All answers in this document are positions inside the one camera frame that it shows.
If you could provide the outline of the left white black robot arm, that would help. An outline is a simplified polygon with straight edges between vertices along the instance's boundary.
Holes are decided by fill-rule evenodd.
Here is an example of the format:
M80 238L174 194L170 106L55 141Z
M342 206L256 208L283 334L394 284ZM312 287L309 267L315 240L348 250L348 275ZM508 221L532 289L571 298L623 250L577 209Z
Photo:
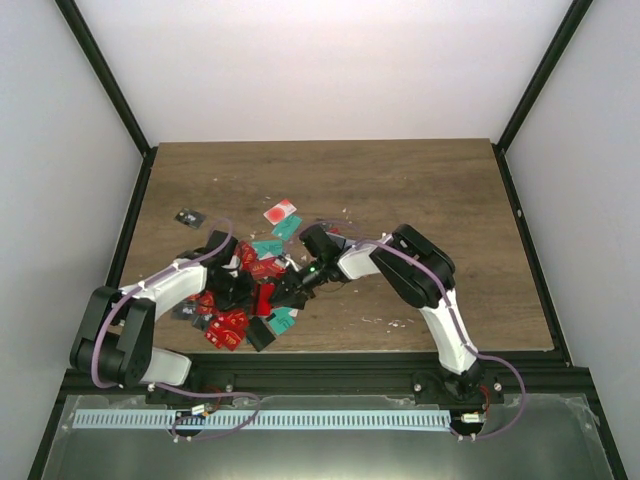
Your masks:
M241 270L237 248L232 234L214 230L205 246L180 254L151 277L94 290L71 348L71 367L99 388L166 384L181 403L196 402L203 377L187 356L153 346L155 323L193 296L209 316L250 306L254 281Z

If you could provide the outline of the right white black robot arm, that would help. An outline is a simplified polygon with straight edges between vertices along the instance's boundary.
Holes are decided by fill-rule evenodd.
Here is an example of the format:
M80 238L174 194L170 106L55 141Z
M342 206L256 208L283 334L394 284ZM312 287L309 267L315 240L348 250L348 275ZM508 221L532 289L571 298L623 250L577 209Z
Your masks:
M272 307L302 309L327 283L346 284L380 274L424 318L447 396L465 403L479 392L483 368L457 307L455 265L439 247L408 224L379 240L348 239L316 224L303 230L299 240L312 261L300 268L288 265L271 282Z

